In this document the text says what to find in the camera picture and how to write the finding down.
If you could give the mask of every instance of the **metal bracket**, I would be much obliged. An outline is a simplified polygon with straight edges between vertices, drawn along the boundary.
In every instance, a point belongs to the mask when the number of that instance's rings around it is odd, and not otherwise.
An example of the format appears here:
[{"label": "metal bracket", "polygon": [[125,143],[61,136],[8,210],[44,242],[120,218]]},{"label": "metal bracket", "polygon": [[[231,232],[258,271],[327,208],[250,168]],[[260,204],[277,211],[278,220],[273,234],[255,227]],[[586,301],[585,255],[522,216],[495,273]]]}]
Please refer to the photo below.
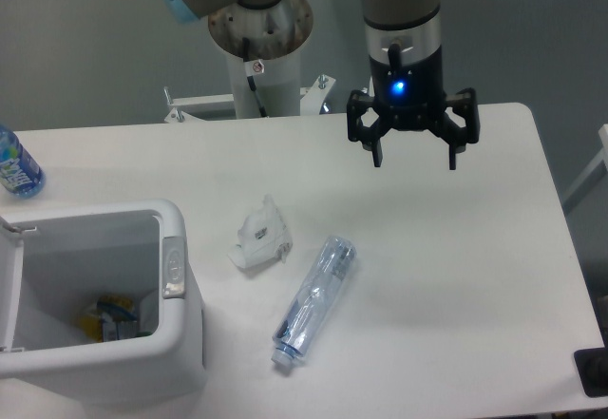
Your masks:
[{"label": "metal bracket", "polygon": [[25,352],[25,348],[11,348],[10,350],[6,346],[0,346],[0,354],[9,354],[11,352]]},{"label": "metal bracket", "polygon": [[[335,79],[321,74],[310,87],[300,88],[300,115],[318,115],[326,113],[325,99],[335,85]],[[215,117],[210,112],[234,110],[235,99],[232,94],[219,94],[214,96],[199,96],[194,98],[173,99],[169,94],[169,88],[164,88],[164,96],[167,101],[169,114],[164,118],[166,123],[200,122],[213,120]],[[197,118],[184,110],[194,113],[204,113],[203,118]]]},{"label": "metal bracket", "polygon": [[584,166],[563,193],[561,208],[564,215],[572,212],[608,173],[608,124],[599,130],[599,136],[603,142],[603,148]]},{"label": "metal bracket", "polygon": [[10,224],[8,221],[6,221],[2,217],[0,217],[0,227],[2,227],[2,229],[11,233],[14,236],[21,236],[22,234],[24,234],[26,232],[35,232],[38,230],[38,228],[36,226],[33,226],[33,227],[15,226],[14,224]]}]

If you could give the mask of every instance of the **trash bin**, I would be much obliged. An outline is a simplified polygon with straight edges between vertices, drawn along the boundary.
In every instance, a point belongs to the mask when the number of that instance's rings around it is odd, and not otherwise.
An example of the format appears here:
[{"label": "trash bin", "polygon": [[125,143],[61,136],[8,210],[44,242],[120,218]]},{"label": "trash bin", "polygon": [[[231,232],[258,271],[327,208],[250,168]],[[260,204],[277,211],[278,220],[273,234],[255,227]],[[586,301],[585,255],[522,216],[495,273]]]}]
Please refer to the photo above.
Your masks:
[{"label": "trash bin", "polygon": [[[203,302],[173,203],[35,211],[0,222],[0,378],[90,404],[202,388]],[[86,337],[78,317],[106,294],[136,304],[148,297],[146,336]]]}]

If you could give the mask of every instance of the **plastic bottle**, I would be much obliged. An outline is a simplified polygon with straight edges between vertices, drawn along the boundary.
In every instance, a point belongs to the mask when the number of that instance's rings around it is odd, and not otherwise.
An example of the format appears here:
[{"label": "plastic bottle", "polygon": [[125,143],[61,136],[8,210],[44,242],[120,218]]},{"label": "plastic bottle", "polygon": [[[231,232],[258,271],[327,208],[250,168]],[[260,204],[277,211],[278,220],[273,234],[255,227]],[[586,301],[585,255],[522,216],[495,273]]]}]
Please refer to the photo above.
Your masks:
[{"label": "plastic bottle", "polygon": [[295,358],[304,357],[355,256],[356,251],[349,241],[334,236],[327,238],[273,336],[272,360],[277,365],[290,369]]},{"label": "plastic bottle", "polygon": [[20,198],[31,198],[45,185],[45,174],[14,132],[0,124],[0,182]]}]

